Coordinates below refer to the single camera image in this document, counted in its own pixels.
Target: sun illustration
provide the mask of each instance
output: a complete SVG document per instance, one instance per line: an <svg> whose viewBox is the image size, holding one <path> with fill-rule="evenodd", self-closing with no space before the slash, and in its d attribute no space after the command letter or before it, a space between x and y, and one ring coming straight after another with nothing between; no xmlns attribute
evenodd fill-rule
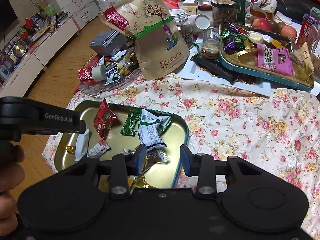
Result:
<svg viewBox="0 0 320 240"><path fill-rule="evenodd" d="M160 64L158 65L160 68L164 68L167 66L167 64L165 63L165 61L160 62Z"/></svg>

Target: glass jar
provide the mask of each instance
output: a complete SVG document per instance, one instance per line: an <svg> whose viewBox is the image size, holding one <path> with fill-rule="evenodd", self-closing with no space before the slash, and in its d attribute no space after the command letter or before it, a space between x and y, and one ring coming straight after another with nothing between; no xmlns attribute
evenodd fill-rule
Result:
<svg viewBox="0 0 320 240"><path fill-rule="evenodd" d="M183 9L172 9L169 10L179 32L181 33L184 41L186 42L189 49L192 45L192 25L188 22L188 15Z"/></svg>
<svg viewBox="0 0 320 240"><path fill-rule="evenodd" d="M210 27L204 31L203 43L218 45L220 42L219 30Z"/></svg>
<svg viewBox="0 0 320 240"><path fill-rule="evenodd" d="M236 2L231 0L211 0L212 25L219 28L223 22L236 21Z"/></svg>

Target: gold tray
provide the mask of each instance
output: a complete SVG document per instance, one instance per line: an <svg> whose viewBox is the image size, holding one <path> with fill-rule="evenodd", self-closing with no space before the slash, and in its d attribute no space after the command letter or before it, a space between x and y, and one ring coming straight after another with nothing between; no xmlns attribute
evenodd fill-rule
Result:
<svg viewBox="0 0 320 240"><path fill-rule="evenodd" d="M93 126L93 119L96 116L99 109L100 102L97 101L83 101L75 109L81 113L81 120L84 120L87 129L89 128L89 149L93 147L99 140L100 136ZM139 136L136 133L134 137L124 136L120 134L125 120L128 117L130 109L133 106L124 106L118 104L109 103L111 111L113 111L118 119L113 123L113 126L108 134L107 142L111 147L111 150L107 151L100 160L111 160L116 154L123 152L123 149L134 149L140 144ZM174 187L180 172L180 145L187 144L189 138L189 129L182 117L176 114L150 110L154 115L171 115L172 124L167 131L161 135L162 140L167 144L166 148L163 148L167 156L169 157L169 163L156 163L150 170L148 170L144 176L146 182L156 188L170 188ZM73 164L75 164L75 155L69 154L66 151L67 145L76 145L78 134L64 133L61 141L58 145L56 154L54 156L54 165L57 171L61 171Z"/></svg>
<svg viewBox="0 0 320 240"><path fill-rule="evenodd" d="M244 28L248 31L252 29L251 27L240 25L240 24L235 24L235 25L241 28ZM220 28L219 31L221 33L224 28L228 29L228 25L227 23L221 23L219 28ZM288 42L288 43L289 44L286 46L286 48L292 53L291 42ZM242 50L234 54L228 55L223 51L223 40L220 38L220 55L222 57L222 61L224 61L222 62L224 67L232 71L236 71L236 72L240 72L240 73L244 73L252 76L258 76L271 81L283 83L292 87L295 87L294 84L300 84L306 87L305 89L306 91L310 91L314 86L314 80L313 80L313 77L311 76L312 70L310 70L309 68L305 69L304 70L305 74L303 74L303 72L301 72L300 67L298 67L295 62L292 62L294 72L296 73L294 77L281 75L271 70L259 68L257 48L246 49L246 50ZM248 69L248 71L242 71L241 69L243 68ZM298 72L301 73L301 75L305 76L305 79L308 79L308 80L302 81L296 78L296 76L299 76ZM256 75L257 73L265 73L268 75L259 76L259 75Z"/></svg>

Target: floral tablecloth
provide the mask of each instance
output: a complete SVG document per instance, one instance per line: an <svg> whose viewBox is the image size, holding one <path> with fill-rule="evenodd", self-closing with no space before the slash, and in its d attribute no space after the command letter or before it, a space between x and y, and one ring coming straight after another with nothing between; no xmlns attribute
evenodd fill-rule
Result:
<svg viewBox="0 0 320 240"><path fill-rule="evenodd" d="M188 147L193 153L211 154L216 160L238 155L303 190L309 211L303 222L313 238L320 239L320 104L315 96L291 89L274 89L265 98L225 85L183 80L175 74L145 81L91 97L76 93L68 105L84 100L164 110L182 116L190 129ZM51 136L43 157L54 172L54 154L61 134ZM196 177L183 170L177 187L195 187ZM218 190L226 188L217 179Z"/></svg>

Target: television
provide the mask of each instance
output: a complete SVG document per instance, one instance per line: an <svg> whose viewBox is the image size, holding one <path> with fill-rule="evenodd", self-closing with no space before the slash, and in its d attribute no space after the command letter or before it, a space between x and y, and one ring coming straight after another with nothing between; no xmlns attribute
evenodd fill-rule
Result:
<svg viewBox="0 0 320 240"><path fill-rule="evenodd" d="M17 16L9 0L0 0L0 5L0 32L4 32L17 19Z"/></svg>

